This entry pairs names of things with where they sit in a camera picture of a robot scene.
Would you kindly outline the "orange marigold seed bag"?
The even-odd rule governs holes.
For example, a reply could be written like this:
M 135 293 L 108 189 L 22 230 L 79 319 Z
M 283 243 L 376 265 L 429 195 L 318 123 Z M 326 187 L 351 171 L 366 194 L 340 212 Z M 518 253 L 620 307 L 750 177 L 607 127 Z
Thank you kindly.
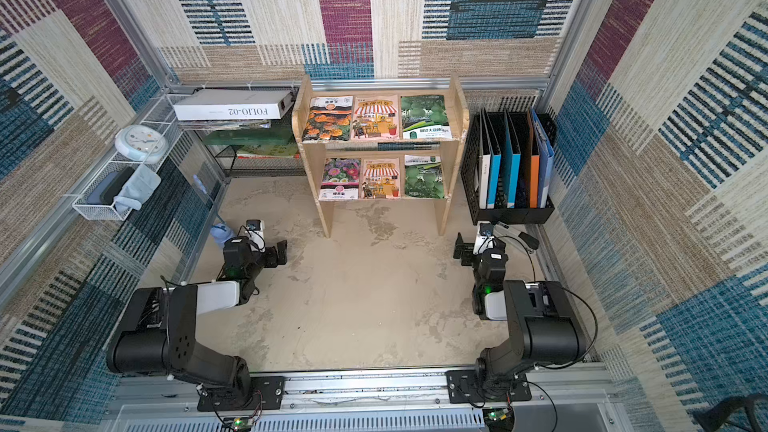
M 310 101 L 304 141 L 348 141 L 351 136 L 353 96 L 317 96 Z

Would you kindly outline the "pink flower shop seed bag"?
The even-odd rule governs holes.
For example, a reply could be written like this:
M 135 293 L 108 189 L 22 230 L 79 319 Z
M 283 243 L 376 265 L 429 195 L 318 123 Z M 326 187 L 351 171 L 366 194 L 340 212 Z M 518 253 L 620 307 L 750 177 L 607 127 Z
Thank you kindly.
M 400 125 L 400 106 L 396 95 L 355 98 L 352 140 L 395 140 L 400 137 Z

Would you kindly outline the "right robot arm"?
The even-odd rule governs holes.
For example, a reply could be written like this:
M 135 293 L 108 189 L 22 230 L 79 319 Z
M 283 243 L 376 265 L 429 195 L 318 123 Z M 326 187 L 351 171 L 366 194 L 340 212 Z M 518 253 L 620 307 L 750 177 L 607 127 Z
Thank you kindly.
M 472 268 L 475 315 L 504 322 L 508 338 L 483 349 L 473 371 L 445 373 L 451 403 L 480 408 L 490 402 L 529 401 L 529 371 L 567 368 L 590 352 L 596 335 L 587 333 L 572 307 L 575 295 L 557 281 L 508 279 L 508 255 L 494 236 L 471 244 L 458 235 L 453 257 Z

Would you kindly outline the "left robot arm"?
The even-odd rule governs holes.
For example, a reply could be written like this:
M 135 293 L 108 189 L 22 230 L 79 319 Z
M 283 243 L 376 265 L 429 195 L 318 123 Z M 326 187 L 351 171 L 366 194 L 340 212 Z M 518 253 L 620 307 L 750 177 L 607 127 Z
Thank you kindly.
M 137 289 L 110 341 L 108 369 L 119 375 L 170 375 L 193 384 L 200 412 L 278 410 L 283 376 L 252 376 L 244 358 L 203 345 L 196 329 L 200 315 L 246 304 L 258 274 L 287 263 L 287 247 L 281 240 L 260 250 L 247 237 L 234 237 L 225 243 L 219 280 Z

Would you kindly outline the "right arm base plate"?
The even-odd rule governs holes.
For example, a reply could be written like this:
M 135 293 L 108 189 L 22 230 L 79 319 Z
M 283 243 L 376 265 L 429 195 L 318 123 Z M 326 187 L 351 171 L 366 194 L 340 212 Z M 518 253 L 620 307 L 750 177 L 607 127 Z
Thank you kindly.
M 495 402 L 524 402 L 532 399 L 527 378 L 480 379 L 475 371 L 453 369 L 445 372 L 447 391 L 451 404 L 480 406 Z

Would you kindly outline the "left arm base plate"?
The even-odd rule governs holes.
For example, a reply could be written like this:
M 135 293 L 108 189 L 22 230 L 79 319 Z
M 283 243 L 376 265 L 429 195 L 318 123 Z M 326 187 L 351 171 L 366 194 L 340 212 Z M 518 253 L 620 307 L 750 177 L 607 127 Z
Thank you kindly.
M 243 390 L 237 388 L 208 387 L 200 390 L 198 412 L 279 410 L 285 391 L 286 377 L 280 375 L 251 376 Z

